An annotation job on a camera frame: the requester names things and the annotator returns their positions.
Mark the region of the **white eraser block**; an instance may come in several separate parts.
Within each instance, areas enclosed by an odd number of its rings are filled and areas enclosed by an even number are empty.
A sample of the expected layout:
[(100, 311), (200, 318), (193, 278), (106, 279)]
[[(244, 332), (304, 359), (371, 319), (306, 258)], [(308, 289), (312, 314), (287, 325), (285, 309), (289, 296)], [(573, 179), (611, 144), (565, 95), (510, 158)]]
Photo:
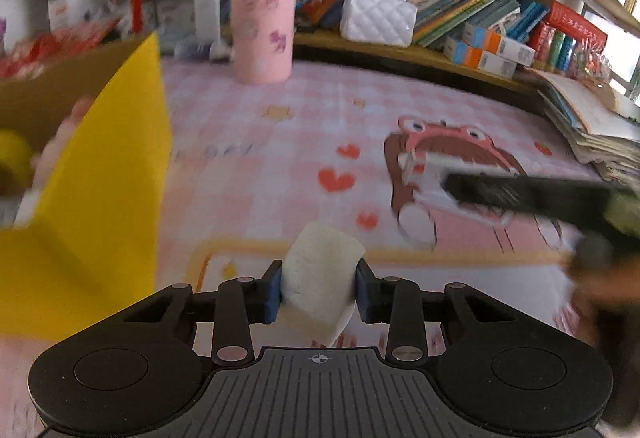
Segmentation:
[(355, 306), (355, 276), (364, 246), (321, 222), (307, 224), (282, 262), (279, 317), (307, 340), (331, 346)]

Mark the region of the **pink plush pig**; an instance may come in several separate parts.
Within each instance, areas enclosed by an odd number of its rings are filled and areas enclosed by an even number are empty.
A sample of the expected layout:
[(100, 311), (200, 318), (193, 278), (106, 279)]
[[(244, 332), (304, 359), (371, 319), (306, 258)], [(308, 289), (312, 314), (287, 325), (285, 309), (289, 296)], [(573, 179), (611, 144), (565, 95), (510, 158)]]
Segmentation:
[(64, 118), (60, 126), (58, 126), (58, 130), (47, 142), (43, 150), (32, 157), (30, 164), (32, 164), (32, 170), (34, 171), (34, 176), (32, 177), (33, 188), (41, 189), (46, 185), (66, 144), (89, 112), (93, 102), (93, 98), (90, 97), (79, 98), (70, 114)]

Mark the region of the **yellow tape roll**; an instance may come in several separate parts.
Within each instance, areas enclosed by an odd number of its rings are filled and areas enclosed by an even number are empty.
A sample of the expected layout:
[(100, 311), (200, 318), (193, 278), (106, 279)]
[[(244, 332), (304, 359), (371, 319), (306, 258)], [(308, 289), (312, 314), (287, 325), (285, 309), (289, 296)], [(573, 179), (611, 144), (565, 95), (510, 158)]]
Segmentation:
[(27, 140), (17, 132), (0, 132), (1, 195), (18, 195), (32, 185), (34, 151)]

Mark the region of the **stack of papers and notebooks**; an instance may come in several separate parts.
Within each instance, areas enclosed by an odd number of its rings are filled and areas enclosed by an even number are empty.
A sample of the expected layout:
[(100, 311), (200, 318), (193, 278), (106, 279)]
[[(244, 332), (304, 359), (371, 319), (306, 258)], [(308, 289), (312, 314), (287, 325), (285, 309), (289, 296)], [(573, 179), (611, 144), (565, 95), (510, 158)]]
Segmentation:
[(579, 163), (609, 182), (639, 187), (639, 108), (601, 83), (580, 82), (526, 68), (518, 76), (541, 95), (544, 114), (570, 144)]

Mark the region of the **pink cartoon table mat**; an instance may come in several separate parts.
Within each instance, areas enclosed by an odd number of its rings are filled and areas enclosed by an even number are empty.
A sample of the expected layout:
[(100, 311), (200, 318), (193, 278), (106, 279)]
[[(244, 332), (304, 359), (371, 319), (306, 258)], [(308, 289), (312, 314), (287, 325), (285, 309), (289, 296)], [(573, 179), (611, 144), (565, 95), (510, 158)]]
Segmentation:
[[(163, 58), (172, 126), (155, 288), (198, 282), (213, 290), (234, 276), (254, 276), (273, 258), (233, 254), (213, 240), (295, 240), (311, 221), (349, 233), (367, 250), (428, 252), (430, 262), (383, 264), (383, 272), (440, 290), (468, 282), (526, 314), (580, 335), (572, 284), (551, 222), (513, 217), (495, 228), (449, 210), (433, 214), (436, 246), (411, 242), (390, 209), (383, 156), (401, 117), (469, 128), (506, 150), (529, 175), (599, 180), (542, 116), (457, 89), (360, 68), (296, 62), (282, 85), (246, 86), (229, 65)], [(35, 437), (42, 426), (27, 393), (27, 372), (46, 340), (1, 336), (1, 437)]]

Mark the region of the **yellow cardboard box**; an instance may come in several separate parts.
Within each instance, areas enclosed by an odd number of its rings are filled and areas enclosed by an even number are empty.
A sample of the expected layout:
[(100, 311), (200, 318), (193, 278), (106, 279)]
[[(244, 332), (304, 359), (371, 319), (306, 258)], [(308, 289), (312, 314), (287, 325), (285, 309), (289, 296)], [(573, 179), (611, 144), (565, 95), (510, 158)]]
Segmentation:
[(154, 290), (171, 151), (156, 36), (2, 80), (1, 125), (42, 150), (84, 97), (32, 218), (1, 233), (3, 334), (62, 340)]

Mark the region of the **red thick dictionary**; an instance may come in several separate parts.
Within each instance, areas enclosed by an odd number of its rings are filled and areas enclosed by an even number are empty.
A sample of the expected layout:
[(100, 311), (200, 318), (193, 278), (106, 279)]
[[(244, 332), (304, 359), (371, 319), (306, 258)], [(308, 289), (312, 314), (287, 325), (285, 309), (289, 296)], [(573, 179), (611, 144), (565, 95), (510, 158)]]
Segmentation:
[(548, 13), (544, 20), (557, 31), (574, 38), (576, 42), (583, 42), (592, 50), (602, 52), (605, 48), (608, 34), (600, 30), (593, 23), (579, 13), (555, 0), (546, 3)]

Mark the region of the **orange white box upper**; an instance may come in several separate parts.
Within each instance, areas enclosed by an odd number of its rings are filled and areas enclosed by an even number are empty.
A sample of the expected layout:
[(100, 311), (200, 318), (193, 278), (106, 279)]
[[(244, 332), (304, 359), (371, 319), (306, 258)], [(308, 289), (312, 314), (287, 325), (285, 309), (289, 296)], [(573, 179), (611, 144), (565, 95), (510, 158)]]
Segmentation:
[(534, 62), (535, 50), (533, 48), (470, 22), (464, 24), (462, 39), (473, 48), (490, 52), (503, 59), (526, 66), (526, 68), (530, 68)]

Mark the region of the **orange white box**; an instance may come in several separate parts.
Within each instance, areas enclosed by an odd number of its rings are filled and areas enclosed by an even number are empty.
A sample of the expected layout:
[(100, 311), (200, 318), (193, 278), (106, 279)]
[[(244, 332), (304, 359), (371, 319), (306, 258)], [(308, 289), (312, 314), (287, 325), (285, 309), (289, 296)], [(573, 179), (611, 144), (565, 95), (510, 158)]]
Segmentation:
[(503, 59), (526, 66), (526, 68), (530, 68), (534, 62), (535, 50), (533, 48), (470, 22), (464, 24), (462, 39), (473, 48), (490, 52)]
[(505, 78), (512, 78), (516, 70), (514, 61), (471, 47), (453, 37), (446, 39), (444, 55), (454, 64)]

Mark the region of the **orange white box lower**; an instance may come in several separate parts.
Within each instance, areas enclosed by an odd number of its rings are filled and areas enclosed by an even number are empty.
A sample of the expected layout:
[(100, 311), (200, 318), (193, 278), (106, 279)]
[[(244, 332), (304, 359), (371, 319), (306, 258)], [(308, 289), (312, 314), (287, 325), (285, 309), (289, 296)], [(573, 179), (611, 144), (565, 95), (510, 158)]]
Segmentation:
[(505, 78), (512, 78), (516, 70), (514, 61), (471, 47), (453, 37), (446, 39), (444, 55), (454, 64)]

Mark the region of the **white quilted pearl handbag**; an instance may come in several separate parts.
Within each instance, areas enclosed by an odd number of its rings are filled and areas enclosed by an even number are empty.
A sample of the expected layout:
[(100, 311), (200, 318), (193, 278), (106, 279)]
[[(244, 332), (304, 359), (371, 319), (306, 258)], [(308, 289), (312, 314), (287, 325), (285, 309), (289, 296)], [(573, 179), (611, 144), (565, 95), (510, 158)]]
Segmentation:
[(417, 13), (408, 0), (344, 0), (340, 34), (350, 42), (407, 48)]

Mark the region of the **pink cylindrical container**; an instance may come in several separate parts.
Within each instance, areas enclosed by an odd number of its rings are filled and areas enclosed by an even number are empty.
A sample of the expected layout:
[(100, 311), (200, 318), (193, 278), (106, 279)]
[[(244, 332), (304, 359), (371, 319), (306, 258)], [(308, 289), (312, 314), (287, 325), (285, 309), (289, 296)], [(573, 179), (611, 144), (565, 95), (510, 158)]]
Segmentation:
[(246, 84), (278, 84), (292, 73), (296, 0), (231, 0), (232, 66)]

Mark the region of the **red paper sheets pile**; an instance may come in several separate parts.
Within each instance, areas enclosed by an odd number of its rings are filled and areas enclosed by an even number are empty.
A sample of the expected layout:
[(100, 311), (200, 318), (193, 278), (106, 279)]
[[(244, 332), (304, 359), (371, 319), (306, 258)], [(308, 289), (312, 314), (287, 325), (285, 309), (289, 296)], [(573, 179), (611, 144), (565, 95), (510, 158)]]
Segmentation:
[(2, 78), (32, 77), (47, 65), (73, 58), (119, 39), (118, 19), (101, 19), (58, 28), (18, 42), (1, 58)]

